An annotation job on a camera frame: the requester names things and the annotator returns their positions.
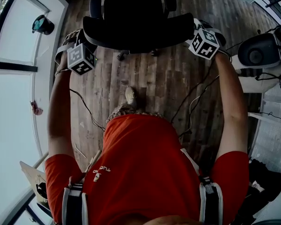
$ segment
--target black window frame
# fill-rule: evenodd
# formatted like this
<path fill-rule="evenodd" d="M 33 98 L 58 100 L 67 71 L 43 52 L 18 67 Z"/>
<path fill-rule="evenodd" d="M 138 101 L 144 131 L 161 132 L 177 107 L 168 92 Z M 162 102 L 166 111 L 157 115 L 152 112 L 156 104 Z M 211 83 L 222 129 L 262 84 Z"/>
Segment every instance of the black window frame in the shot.
<path fill-rule="evenodd" d="M 0 33 L 2 31 L 3 24 L 6 20 L 6 17 L 8 15 L 8 12 L 10 11 L 10 8 L 15 0 L 8 0 L 6 2 L 6 5 L 4 6 L 2 13 L 0 15 Z M 35 66 L 29 66 L 29 65 L 23 65 L 18 63 L 8 63 L 8 62 L 0 62 L 0 69 L 2 70 L 14 70 L 14 71 L 25 71 L 25 72 L 37 72 L 37 67 Z"/>

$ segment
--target shirt sleeve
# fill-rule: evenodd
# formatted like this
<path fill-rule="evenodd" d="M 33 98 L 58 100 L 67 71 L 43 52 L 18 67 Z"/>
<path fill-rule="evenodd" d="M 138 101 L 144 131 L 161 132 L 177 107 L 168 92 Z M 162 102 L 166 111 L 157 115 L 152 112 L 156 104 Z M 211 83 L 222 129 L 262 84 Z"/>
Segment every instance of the shirt sleeve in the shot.
<path fill-rule="evenodd" d="M 82 177 L 82 172 L 73 157 L 58 154 L 46 160 L 45 174 L 50 210 L 54 221 L 61 223 L 64 188 L 68 186 L 70 177 L 73 181 L 76 181 Z"/>
<path fill-rule="evenodd" d="M 244 152 L 220 156 L 212 168 L 211 179 L 223 195 L 223 224 L 231 223 L 240 209 L 249 187 L 249 159 Z"/>

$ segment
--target shoe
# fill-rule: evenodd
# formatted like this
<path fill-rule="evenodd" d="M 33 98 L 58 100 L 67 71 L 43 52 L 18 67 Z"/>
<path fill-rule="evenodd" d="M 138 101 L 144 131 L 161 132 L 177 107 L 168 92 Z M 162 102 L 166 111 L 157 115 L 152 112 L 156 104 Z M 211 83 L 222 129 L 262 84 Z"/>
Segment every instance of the shoe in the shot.
<path fill-rule="evenodd" d="M 127 87 L 125 92 L 126 100 L 129 105 L 131 105 L 134 109 L 137 107 L 136 103 L 136 93 L 132 87 Z"/>

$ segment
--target patterned shorts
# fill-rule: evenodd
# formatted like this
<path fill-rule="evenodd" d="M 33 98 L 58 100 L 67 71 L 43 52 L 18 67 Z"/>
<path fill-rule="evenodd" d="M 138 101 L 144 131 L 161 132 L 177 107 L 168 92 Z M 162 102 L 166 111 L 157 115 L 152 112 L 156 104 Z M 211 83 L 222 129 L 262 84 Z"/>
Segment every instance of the patterned shorts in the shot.
<path fill-rule="evenodd" d="M 128 114 L 142 114 L 142 115 L 150 115 L 150 116 L 155 116 L 159 118 L 164 118 L 161 114 L 159 113 L 148 113 L 148 112 L 138 112 L 133 108 L 133 106 L 129 104 L 121 104 L 120 106 L 116 107 L 116 109 L 112 112 L 112 114 L 109 116 L 109 118 L 106 120 L 106 123 L 111 121 L 112 119 L 122 116 L 122 115 L 128 115 Z"/>

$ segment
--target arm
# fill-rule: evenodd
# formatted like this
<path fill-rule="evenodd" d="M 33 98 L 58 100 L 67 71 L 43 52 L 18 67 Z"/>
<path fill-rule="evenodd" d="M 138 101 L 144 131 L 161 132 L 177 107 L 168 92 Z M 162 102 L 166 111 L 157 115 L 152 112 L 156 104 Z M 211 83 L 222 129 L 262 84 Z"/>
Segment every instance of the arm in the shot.
<path fill-rule="evenodd" d="M 215 61 L 220 74 L 224 130 L 216 159 L 231 151 L 247 153 L 248 112 L 242 86 L 228 57 L 218 53 Z"/>
<path fill-rule="evenodd" d="M 63 53 L 58 70 L 67 67 L 67 53 Z M 49 157 L 56 154 L 67 154 L 74 157 L 71 142 L 71 72 L 56 75 L 52 89 L 48 114 Z"/>

